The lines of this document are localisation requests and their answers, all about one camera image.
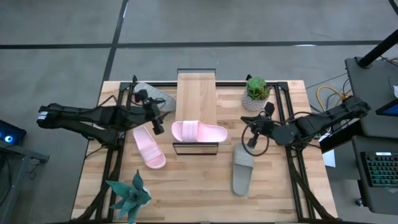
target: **gray floor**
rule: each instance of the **gray floor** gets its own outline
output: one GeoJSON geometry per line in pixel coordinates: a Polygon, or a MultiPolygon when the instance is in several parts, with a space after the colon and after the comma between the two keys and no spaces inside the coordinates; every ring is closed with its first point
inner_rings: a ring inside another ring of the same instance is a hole
{"type": "MultiPolygon", "coordinates": [[[[111,43],[121,3],[0,0],[0,44],[111,43]]],[[[119,42],[382,40],[397,20],[387,0],[130,0],[119,42]]],[[[317,88],[340,90],[347,76],[317,83],[344,74],[345,58],[373,47],[118,49],[109,79],[175,80],[178,68],[215,68],[218,80],[247,74],[305,80],[311,104],[320,108],[317,88]]],[[[27,147],[51,155],[36,179],[26,180],[13,223],[70,218],[87,141],[69,131],[38,128],[37,110],[53,102],[94,106],[108,54],[109,49],[0,50],[0,119],[27,130],[27,147]]],[[[385,54],[396,55],[396,47],[385,54]]],[[[329,94],[322,90],[321,99],[329,94]]],[[[356,207],[355,181],[331,175],[330,182],[340,218],[374,223],[397,218],[356,207]]]]}

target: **wooden block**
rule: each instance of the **wooden block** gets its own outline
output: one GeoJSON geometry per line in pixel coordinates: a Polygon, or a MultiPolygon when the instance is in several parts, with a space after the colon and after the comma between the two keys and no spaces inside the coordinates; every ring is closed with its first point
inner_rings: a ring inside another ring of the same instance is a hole
{"type": "Polygon", "coordinates": [[[179,73],[176,121],[217,125],[215,73],[179,73]]]}

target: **white plant pot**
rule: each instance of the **white plant pot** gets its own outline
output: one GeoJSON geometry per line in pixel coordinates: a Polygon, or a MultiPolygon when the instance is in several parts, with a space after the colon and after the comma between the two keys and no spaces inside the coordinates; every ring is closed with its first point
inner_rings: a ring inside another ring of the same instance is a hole
{"type": "Polygon", "coordinates": [[[266,103],[268,102],[269,94],[265,100],[253,100],[248,96],[248,88],[244,89],[244,94],[242,98],[242,105],[245,109],[249,111],[262,111],[266,103]]]}
{"type": "MultiPolygon", "coordinates": [[[[149,194],[149,196],[150,196],[150,191],[149,191],[149,189],[147,189],[146,187],[144,187],[144,190],[149,194]]],[[[145,208],[148,204],[149,204],[149,202],[150,202],[151,200],[149,200],[145,205],[141,205],[139,208],[145,208]]]]}

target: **green succulent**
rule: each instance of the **green succulent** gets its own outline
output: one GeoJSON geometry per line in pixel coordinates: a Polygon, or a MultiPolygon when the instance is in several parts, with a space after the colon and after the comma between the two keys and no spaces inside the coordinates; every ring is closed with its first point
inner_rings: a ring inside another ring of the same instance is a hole
{"type": "Polygon", "coordinates": [[[248,96],[252,100],[265,100],[268,97],[270,88],[267,82],[260,77],[248,80],[248,96]]]}
{"type": "Polygon", "coordinates": [[[128,224],[133,224],[136,221],[136,216],[138,209],[141,205],[145,205],[151,197],[144,190],[144,181],[139,175],[139,171],[135,174],[132,185],[127,185],[125,183],[116,181],[106,181],[112,190],[122,197],[123,199],[111,206],[113,209],[120,209],[120,212],[116,219],[128,214],[127,222],[128,224]]]}

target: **blue light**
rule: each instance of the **blue light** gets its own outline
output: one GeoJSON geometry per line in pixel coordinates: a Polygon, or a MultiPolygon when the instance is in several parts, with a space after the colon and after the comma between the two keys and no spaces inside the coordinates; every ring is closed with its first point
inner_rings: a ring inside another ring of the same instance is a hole
{"type": "Polygon", "coordinates": [[[11,137],[11,136],[6,136],[6,137],[4,138],[4,140],[5,140],[7,143],[10,143],[10,142],[12,142],[12,137],[11,137]]]}

